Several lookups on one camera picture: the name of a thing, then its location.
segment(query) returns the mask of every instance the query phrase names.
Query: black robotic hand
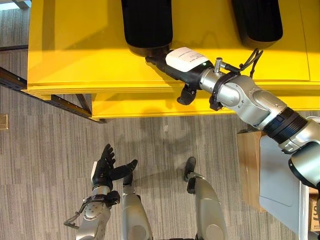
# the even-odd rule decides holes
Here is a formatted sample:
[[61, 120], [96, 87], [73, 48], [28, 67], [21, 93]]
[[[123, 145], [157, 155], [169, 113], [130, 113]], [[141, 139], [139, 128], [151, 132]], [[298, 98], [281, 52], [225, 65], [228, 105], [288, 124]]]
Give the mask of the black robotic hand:
[[113, 181], [122, 179], [130, 175], [138, 164], [138, 160], [133, 160], [127, 165], [114, 168], [115, 153], [110, 144], [107, 144], [103, 150], [100, 160], [97, 162], [92, 177], [93, 186], [108, 186], [113, 189]]

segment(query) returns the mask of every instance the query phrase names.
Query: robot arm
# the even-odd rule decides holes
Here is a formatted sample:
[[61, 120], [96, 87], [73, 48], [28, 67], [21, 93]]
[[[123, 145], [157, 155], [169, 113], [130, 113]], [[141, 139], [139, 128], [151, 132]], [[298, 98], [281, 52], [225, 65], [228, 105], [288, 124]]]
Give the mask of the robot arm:
[[[148, 63], [185, 86], [177, 101], [188, 105], [197, 90], [211, 94], [210, 108], [234, 110], [246, 123], [262, 130], [278, 142], [286, 154], [292, 154], [289, 167], [303, 184], [320, 189], [320, 124], [306, 120], [272, 93], [258, 87], [252, 80], [254, 66], [262, 51], [254, 50], [250, 58], [234, 67], [218, 57], [213, 65], [205, 56], [181, 47], [166, 56], [146, 57]], [[240, 72], [253, 64], [250, 76]], [[229, 73], [220, 71], [224, 68]]]
[[[130, 175], [138, 161], [133, 160], [127, 165], [114, 168], [113, 148], [106, 145], [101, 159], [95, 161], [91, 172], [92, 196], [83, 199], [82, 206], [75, 215], [64, 222], [64, 225], [77, 229], [76, 240], [105, 239], [107, 222], [110, 219], [110, 209], [120, 202], [120, 195], [112, 191], [113, 181]], [[80, 226], [74, 221], [83, 212]]]

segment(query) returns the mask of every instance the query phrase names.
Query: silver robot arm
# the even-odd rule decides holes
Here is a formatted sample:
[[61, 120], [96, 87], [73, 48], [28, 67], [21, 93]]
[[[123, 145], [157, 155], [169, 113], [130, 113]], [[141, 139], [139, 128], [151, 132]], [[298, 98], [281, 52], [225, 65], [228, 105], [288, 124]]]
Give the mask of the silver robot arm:
[[[190, 104], [198, 90], [211, 94], [210, 108], [234, 110], [245, 122], [262, 130], [278, 142], [286, 154], [292, 154], [289, 167], [303, 184], [320, 188], [320, 124], [306, 120], [272, 93], [258, 87], [252, 79], [254, 66], [263, 51], [255, 49], [250, 58], [234, 67], [218, 57], [213, 65], [205, 56], [187, 47], [165, 56], [149, 57], [148, 63], [185, 86], [177, 101]], [[240, 72], [253, 64], [250, 76]], [[224, 68], [229, 73], [220, 71]]]
[[[138, 161], [114, 168], [113, 148], [108, 144], [101, 159], [95, 161], [91, 172], [92, 196], [83, 199], [81, 208], [64, 225], [77, 229], [76, 240], [104, 240], [111, 207], [120, 202], [120, 195], [112, 191], [113, 181], [132, 174]], [[83, 213], [80, 226], [74, 221]]]

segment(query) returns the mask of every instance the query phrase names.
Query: gray carpet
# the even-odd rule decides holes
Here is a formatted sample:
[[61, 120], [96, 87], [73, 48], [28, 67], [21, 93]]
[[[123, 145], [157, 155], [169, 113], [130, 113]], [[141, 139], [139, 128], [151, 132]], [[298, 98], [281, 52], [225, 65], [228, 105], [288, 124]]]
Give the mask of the gray carpet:
[[[0, 53], [0, 66], [26, 77], [27, 52]], [[9, 130], [0, 131], [1, 240], [75, 239], [76, 231], [63, 222], [91, 194], [93, 161], [107, 143], [115, 149], [116, 165], [139, 160], [134, 183], [155, 240], [196, 234], [194, 197], [182, 180], [190, 156], [197, 158], [196, 170], [221, 200], [229, 239], [297, 239], [269, 213], [258, 213], [243, 202], [236, 134], [246, 125], [235, 115], [123, 118], [97, 124], [3, 87], [0, 113], [9, 113]], [[121, 191], [120, 181], [114, 189]], [[114, 206], [111, 214], [105, 239], [119, 240], [121, 206]]]

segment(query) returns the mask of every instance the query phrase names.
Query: metal connector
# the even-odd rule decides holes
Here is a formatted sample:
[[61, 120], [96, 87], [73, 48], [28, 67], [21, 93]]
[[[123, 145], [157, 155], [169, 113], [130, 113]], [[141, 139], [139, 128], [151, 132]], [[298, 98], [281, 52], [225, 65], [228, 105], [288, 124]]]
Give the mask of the metal connector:
[[222, 58], [217, 57], [214, 64], [214, 72], [218, 73], [220, 71], [220, 64], [222, 63]]

